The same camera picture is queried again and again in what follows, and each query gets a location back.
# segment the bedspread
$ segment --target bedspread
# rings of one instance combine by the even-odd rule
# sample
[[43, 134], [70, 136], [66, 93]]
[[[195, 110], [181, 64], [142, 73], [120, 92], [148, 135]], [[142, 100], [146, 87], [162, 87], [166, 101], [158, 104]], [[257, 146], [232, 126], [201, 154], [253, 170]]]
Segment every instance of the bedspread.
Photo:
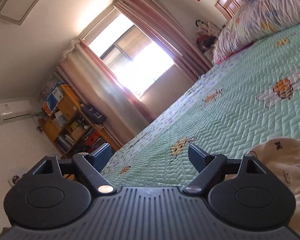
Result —
[[116, 186], [187, 185], [192, 142], [242, 158], [275, 137], [300, 139], [300, 25], [216, 65], [119, 150], [102, 174]]

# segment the ceiling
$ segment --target ceiling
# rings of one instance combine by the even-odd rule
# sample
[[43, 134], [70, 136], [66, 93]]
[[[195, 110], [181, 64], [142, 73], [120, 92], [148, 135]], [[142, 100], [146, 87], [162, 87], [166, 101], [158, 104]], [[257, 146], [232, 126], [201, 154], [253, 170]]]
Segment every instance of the ceiling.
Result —
[[0, 100], [38, 95], [71, 42], [114, 1], [39, 0], [22, 25], [0, 21]]

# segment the ceiling light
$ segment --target ceiling light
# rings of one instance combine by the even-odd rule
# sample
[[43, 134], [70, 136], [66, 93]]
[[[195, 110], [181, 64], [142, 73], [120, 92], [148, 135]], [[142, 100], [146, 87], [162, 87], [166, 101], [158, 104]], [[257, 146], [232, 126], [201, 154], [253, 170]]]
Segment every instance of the ceiling light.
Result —
[[0, 20], [21, 25], [39, 0], [2, 0]]

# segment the window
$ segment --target window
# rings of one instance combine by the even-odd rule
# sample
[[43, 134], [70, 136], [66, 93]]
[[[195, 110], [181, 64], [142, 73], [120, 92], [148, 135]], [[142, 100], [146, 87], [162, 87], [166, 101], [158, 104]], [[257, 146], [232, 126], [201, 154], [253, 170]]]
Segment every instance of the window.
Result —
[[172, 65], [172, 59], [120, 14], [89, 45], [138, 98]]

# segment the screw head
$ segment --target screw head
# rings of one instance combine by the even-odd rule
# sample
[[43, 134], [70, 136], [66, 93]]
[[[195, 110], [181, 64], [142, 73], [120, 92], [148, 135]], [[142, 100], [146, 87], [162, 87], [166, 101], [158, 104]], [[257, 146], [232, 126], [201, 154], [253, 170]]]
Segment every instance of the screw head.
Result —
[[114, 187], [110, 185], [102, 185], [98, 187], [98, 191], [103, 194], [108, 194], [114, 191]]
[[186, 187], [185, 190], [189, 194], [197, 194], [201, 191], [201, 188], [198, 186], [189, 186], [189, 187]]

